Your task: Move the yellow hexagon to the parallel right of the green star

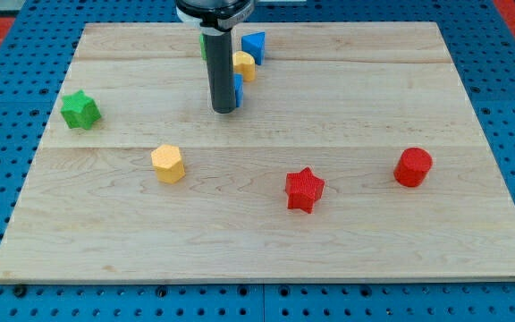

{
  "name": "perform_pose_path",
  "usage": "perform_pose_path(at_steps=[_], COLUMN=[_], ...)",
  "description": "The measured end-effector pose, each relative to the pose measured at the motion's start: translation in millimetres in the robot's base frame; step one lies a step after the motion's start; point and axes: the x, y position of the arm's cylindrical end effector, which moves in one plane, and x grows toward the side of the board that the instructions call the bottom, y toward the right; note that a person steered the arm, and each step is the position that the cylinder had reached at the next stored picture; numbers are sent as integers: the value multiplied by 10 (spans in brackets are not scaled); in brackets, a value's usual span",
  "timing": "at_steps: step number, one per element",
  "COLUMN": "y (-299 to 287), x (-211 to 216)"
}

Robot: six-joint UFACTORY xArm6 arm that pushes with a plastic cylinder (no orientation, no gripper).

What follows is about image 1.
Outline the black robot arm flange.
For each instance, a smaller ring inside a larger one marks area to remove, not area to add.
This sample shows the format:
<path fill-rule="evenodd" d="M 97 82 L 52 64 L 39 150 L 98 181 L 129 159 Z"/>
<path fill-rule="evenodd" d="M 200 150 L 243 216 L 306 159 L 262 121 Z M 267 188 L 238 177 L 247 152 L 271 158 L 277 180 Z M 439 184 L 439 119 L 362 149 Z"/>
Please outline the black robot arm flange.
<path fill-rule="evenodd" d="M 255 0 L 175 0 L 178 18 L 210 36 L 230 32 L 254 12 Z"/>

